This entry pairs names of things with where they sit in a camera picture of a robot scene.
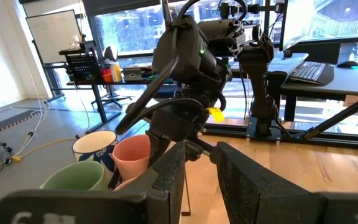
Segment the keyboard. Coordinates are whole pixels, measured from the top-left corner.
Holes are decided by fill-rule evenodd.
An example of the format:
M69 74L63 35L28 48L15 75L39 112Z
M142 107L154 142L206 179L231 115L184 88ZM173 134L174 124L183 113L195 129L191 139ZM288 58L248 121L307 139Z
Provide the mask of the keyboard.
M321 85L320 82L317 82L317 79L322 74L325 66L325 63L304 62L293 71L290 79Z

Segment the green mug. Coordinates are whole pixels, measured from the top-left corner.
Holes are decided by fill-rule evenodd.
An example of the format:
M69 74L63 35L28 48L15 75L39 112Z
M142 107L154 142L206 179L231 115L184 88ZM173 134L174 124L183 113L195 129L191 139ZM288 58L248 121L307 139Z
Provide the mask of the green mug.
M109 190L103 166L95 161L77 162L51 175L45 190Z

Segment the wooden tabletop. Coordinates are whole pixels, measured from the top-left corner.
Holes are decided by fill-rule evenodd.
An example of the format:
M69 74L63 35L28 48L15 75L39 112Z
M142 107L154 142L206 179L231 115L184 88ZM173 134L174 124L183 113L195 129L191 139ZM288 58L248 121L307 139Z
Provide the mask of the wooden tabletop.
M201 139L213 145L218 141L227 142L306 190L358 192L358 150L290 143L276 145L216 136L201 136ZM202 156L196 162L186 163L186 173L192 214L182 217L181 222L229 223L216 166ZM185 195L184 192L182 211L188 211Z

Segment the pink mug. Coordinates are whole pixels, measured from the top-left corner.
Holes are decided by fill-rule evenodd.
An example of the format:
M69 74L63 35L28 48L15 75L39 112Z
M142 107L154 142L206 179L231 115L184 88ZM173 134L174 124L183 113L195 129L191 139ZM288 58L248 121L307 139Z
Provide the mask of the pink mug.
M150 147L150 139L146 134L129 137L116 145L112 159L123 182L136 178L147 170Z

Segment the white mug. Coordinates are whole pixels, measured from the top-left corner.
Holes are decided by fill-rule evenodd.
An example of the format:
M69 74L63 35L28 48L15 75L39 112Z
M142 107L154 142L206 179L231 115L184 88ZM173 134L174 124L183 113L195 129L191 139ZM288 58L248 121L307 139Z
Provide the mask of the white mug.
M73 144L73 153L78 162L97 161L104 167L109 189L121 183L121 177L111 154L117 144L113 131L95 131L78 139Z

